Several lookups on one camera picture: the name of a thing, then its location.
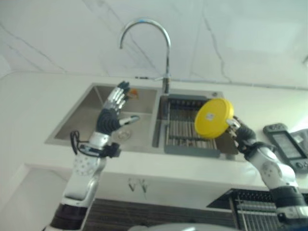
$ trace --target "stainless steel sink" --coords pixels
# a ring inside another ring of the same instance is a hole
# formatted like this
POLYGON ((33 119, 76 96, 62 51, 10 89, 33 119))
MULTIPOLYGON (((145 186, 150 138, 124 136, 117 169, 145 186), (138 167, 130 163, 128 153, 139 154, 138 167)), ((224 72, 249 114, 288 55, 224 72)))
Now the stainless steel sink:
MULTIPOLYGON (((46 143, 70 145, 69 135, 73 130, 80 132, 81 140, 88 140, 102 105, 113 88, 107 85, 91 86, 46 143)), ((174 94, 162 96, 161 89, 139 88, 137 91, 138 98, 124 105, 120 117, 138 115, 140 121, 112 134, 112 141, 119 143, 123 151, 217 158, 221 152, 237 153, 229 136, 208 141, 193 129, 194 116, 199 108, 208 99, 223 97, 222 93, 174 90, 174 94)))
MULTIPOLYGON (((114 86, 92 86, 48 138, 47 143, 70 145, 70 132, 73 130, 80 132, 80 140, 88 140, 95 129, 102 105, 113 88, 114 86)), ((112 134, 112 141, 120 143, 121 149, 126 151, 142 151, 152 144, 152 135, 149 131, 155 120, 153 112, 158 89, 137 89, 137 91, 138 98, 129 100, 119 117, 138 115, 140 120, 112 134)))

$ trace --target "black device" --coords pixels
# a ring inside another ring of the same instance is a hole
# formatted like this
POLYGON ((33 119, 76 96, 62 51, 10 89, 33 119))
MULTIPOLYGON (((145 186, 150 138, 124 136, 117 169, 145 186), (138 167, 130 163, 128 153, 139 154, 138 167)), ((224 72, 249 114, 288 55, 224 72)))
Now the black device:
POLYGON ((285 164, 296 173, 308 173, 308 157, 287 129, 286 125, 278 123, 265 126, 263 132, 277 147, 278 154, 285 164))

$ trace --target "screen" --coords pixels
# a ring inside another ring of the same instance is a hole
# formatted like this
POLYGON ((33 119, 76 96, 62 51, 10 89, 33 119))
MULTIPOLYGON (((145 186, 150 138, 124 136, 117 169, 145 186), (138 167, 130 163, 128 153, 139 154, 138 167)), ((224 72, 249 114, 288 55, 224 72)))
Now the screen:
POLYGON ((302 157, 285 134, 274 134, 273 138, 279 144, 279 146, 288 158, 302 157))

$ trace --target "robotic arm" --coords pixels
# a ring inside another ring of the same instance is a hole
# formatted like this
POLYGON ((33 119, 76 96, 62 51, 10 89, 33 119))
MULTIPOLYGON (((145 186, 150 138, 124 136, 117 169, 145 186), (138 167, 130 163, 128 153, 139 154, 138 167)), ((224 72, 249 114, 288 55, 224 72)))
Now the robotic arm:
POLYGON ((106 157, 118 157, 117 143, 109 143, 111 133, 121 126, 139 120, 133 115, 118 120, 120 109, 128 100, 129 83, 120 83, 109 95, 97 119, 96 129, 89 141, 80 141, 79 132, 71 133, 76 154, 69 179, 51 224, 44 231, 81 230, 91 207, 106 157))
POLYGON ((255 133, 240 120, 228 120, 229 133, 259 172, 277 207, 278 220, 286 225, 308 227, 308 206, 298 190, 295 173, 291 167, 279 161, 274 147, 256 141, 255 133))

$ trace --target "faucet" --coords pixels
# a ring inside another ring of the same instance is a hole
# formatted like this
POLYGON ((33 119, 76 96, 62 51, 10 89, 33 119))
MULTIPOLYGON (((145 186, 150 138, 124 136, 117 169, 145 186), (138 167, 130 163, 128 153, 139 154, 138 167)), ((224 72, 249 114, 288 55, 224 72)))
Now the faucet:
POLYGON ((169 37, 168 32, 166 31, 166 29, 163 28, 162 25, 160 25, 158 22, 156 22, 152 19, 148 19, 148 18, 138 18, 138 19, 135 19, 135 20, 127 23, 126 26, 122 30, 119 47, 120 47, 120 49, 123 48, 123 40, 124 40, 124 37, 125 37, 126 33, 128 32, 128 30, 131 27, 133 27, 134 25, 139 24, 139 23, 147 23, 147 24, 151 24, 151 25, 155 26, 156 28, 159 29, 160 32, 163 33, 163 35, 166 39, 166 43, 167 43, 166 72, 163 75, 163 77, 157 78, 156 80, 161 80, 161 79, 163 80, 163 93, 169 94, 169 83, 170 83, 169 55, 170 55, 171 42, 170 42, 170 37, 169 37))

